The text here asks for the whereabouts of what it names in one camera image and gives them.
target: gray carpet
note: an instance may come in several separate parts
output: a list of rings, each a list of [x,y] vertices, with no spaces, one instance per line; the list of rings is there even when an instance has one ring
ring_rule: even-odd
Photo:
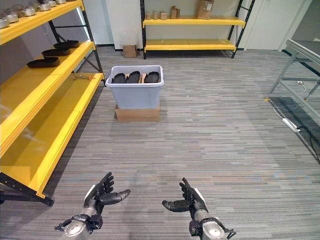
[[[117,122],[111,91],[101,84],[46,187],[53,207],[6,201],[1,239],[57,239],[54,226],[81,211],[87,190],[108,171],[116,191],[132,193],[104,208],[93,240],[198,239],[189,234],[189,213],[161,205],[181,198],[182,177],[200,190],[212,216],[238,232],[235,240],[320,239],[320,166],[304,138],[264,101],[289,59],[285,53],[143,60],[123,58],[111,47],[98,51],[106,73],[117,65],[163,67],[161,121]],[[86,64],[82,72],[93,68]],[[298,63],[290,74],[313,75]],[[281,87],[274,96],[289,97]],[[309,103],[320,108],[317,96]],[[300,105],[298,111],[319,140],[319,122]]]

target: bin rim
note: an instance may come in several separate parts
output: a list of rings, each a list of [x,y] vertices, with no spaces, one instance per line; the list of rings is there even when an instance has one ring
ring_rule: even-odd
[[[114,70],[114,68],[118,68],[118,67],[160,67],[160,77],[161,77],[161,81],[160,82],[156,82],[156,83],[111,83],[112,78],[111,78],[111,73]],[[164,71],[162,66],[160,65],[121,65],[121,66],[113,66],[111,68],[111,72],[109,77],[106,79],[105,81],[105,86],[110,87],[110,88],[115,88],[115,87],[120,87],[120,88],[136,88],[136,87],[161,87],[165,84],[165,80],[164,80]]]

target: black shelf frame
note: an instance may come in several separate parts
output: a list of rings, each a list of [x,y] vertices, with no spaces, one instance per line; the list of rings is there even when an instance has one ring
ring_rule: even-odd
[[[242,6],[242,3],[243,3],[243,0],[239,0],[239,3],[238,3],[238,7],[236,9],[236,12],[235,12],[235,16],[238,18],[239,17],[239,12],[240,12],[240,9],[244,9],[247,11],[247,14],[246,14],[246,17],[245,17],[245,25],[244,27],[242,27],[241,29],[241,32],[240,32],[240,35],[238,37],[238,39],[236,39],[236,43],[235,43],[235,51],[232,51],[232,56],[231,58],[233,59],[236,55],[236,52],[237,52],[237,49],[238,49],[238,46],[240,44],[240,41],[241,41],[241,38],[245,32],[245,29],[246,29],[246,26],[247,26],[247,23],[248,23],[248,20],[249,20],[249,17],[250,17],[250,14],[251,14],[251,11],[254,7],[254,4],[255,4],[255,1],[256,0],[251,0],[251,4],[250,4],[250,7],[249,8],[246,8],[244,6]],[[147,26],[144,26],[144,20],[145,20],[145,0],[140,0],[140,14],[141,14],[141,28],[142,28],[142,44],[143,44],[143,59],[147,59],[147,54],[145,52],[145,47],[146,47],[146,42],[147,42],[147,36],[146,36],[146,27]],[[232,25],[231,26],[231,29],[230,29],[230,32],[229,32],[229,36],[228,36],[228,40],[231,39],[231,36],[234,32],[234,29],[235,29],[235,25]]]
[[[67,40],[64,39],[56,29],[60,28],[83,28],[85,27],[87,29],[87,32],[89,34],[90,41],[94,44],[94,56],[97,62],[97,66],[94,65],[87,57],[84,57],[83,59],[88,62],[91,66],[93,66],[99,73],[103,74],[103,82],[105,83],[105,75],[101,66],[100,58],[96,49],[96,45],[94,42],[94,37],[91,32],[91,28],[89,25],[87,13],[85,10],[82,11],[83,19],[85,24],[83,25],[68,25],[68,26],[55,26],[52,20],[48,21],[49,26],[52,30],[52,33],[58,43],[61,43],[61,40],[66,42]],[[31,189],[30,187],[22,184],[21,182],[11,178],[10,176],[6,175],[3,172],[0,172],[0,183],[9,187],[14,191],[16,194],[6,194],[6,191],[1,190],[0,191],[0,204],[3,204],[4,201],[36,201],[41,202],[49,207],[51,207],[54,204],[54,200],[52,200],[50,197],[47,197],[43,194],[38,194],[37,191]]]

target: black cable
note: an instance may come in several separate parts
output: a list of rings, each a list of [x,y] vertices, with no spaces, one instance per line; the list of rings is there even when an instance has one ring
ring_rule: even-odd
[[[318,164],[320,165],[320,159],[319,159],[319,156],[318,156],[318,154],[315,150],[315,147],[312,143],[312,134],[311,134],[310,130],[306,126],[298,126],[296,129],[304,129],[309,134],[309,141],[310,141],[311,148],[314,151],[314,154],[316,156],[316,160],[317,160]]]

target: white plastic bin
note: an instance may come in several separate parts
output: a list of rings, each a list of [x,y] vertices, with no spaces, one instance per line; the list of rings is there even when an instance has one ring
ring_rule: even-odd
[[[157,83],[111,83],[115,75],[130,74],[139,71],[141,74],[159,73]],[[159,107],[160,89],[164,85],[163,68],[159,65],[114,66],[105,85],[111,89],[119,109],[157,109]]]

